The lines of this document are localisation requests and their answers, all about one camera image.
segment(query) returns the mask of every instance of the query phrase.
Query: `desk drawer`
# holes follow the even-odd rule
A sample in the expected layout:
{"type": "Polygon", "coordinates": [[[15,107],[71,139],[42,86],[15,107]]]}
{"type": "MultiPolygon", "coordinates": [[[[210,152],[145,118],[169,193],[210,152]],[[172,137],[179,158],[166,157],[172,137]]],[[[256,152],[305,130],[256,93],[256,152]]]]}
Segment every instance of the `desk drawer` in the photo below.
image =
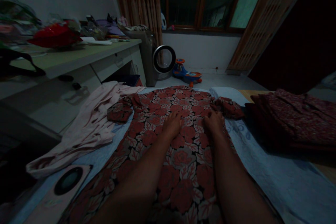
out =
{"type": "Polygon", "coordinates": [[[89,65],[71,71],[67,75],[73,76],[74,81],[82,88],[75,91],[72,82],[62,82],[55,78],[9,96],[2,102],[60,133],[75,119],[89,95],[101,85],[89,65]]]}
{"type": "Polygon", "coordinates": [[[91,64],[92,68],[96,72],[99,80],[102,82],[111,74],[119,70],[123,65],[131,60],[131,54],[129,49],[118,52],[104,59],[98,60],[91,64]]]}

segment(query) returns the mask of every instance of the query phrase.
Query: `black bag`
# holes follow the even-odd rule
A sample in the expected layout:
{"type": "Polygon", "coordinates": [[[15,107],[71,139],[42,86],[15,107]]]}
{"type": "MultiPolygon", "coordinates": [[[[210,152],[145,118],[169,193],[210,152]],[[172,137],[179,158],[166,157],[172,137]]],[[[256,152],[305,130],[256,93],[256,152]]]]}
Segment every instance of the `black bag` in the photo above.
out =
{"type": "Polygon", "coordinates": [[[29,54],[13,51],[6,48],[0,48],[0,77],[6,77],[12,75],[26,75],[37,77],[37,76],[43,76],[45,74],[46,74],[45,71],[34,65],[33,60],[31,59],[31,56],[29,54]],[[36,72],[10,65],[12,60],[15,60],[20,57],[30,61],[32,66],[35,68],[36,72]]]}

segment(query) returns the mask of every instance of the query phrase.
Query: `pink cloth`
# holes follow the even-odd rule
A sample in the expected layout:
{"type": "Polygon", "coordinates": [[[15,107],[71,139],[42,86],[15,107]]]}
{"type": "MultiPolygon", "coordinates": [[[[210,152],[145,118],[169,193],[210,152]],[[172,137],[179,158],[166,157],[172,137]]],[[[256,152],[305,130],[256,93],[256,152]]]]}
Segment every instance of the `pink cloth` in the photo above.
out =
{"type": "Polygon", "coordinates": [[[63,169],[77,158],[112,141],[115,123],[107,120],[107,110],[120,96],[144,90],[145,87],[119,85],[116,81],[103,83],[85,101],[61,143],[47,154],[26,165],[26,171],[39,179],[63,169]]]}

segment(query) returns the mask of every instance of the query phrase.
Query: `white desk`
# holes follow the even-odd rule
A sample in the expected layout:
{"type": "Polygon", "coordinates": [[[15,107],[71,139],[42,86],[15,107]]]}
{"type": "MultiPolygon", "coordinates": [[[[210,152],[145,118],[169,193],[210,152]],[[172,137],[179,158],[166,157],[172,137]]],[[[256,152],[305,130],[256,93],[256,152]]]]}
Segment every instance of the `white desk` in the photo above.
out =
{"type": "MultiPolygon", "coordinates": [[[[33,58],[46,76],[18,76],[0,82],[1,104],[16,113],[16,117],[18,114],[27,117],[31,121],[29,124],[40,125],[60,139],[86,98],[101,81],[126,64],[128,73],[139,74],[142,84],[146,84],[140,43],[141,40],[131,40],[108,46],[85,45],[64,52],[35,47],[34,51],[47,52],[45,56],[33,58]],[[64,74],[73,76],[82,88],[75,91],[71,82],[58,80],[57,77],[64,74]]],[[[11,65],[34,70],[27,60],[16,60],[11,65]]]]}

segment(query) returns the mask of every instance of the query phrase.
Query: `window frame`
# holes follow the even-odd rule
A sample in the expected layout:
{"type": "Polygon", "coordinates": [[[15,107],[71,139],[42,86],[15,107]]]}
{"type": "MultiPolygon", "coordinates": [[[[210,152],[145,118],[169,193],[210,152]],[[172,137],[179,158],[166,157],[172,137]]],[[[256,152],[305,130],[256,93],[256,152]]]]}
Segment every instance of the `window frame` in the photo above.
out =
{"type": "MultiPolygon", "coordinates": [[[[185,30],[185,31],[196,31],[196,32],[219,32],[219,33],[244,33],[245,28],[234,28],[230,27],[235,9],[237,7],[238,0],[234,0],[232,3],[232,7],[229,13],[229,18],[227,25],[225,27],[202,27],[202,20],[204,15],[204,8],[205,8],[205,1],[206,0],[197,0],[196,6],[196,16],[195,16],[195,23],[193,26],[190,25],[177,25],[175,24],[174,27],[177,30],[185,30]]],[[[169,0],[166,0],[166,13],[165,13],[167,28],[170,27],[169,24],[169,0]]]]}

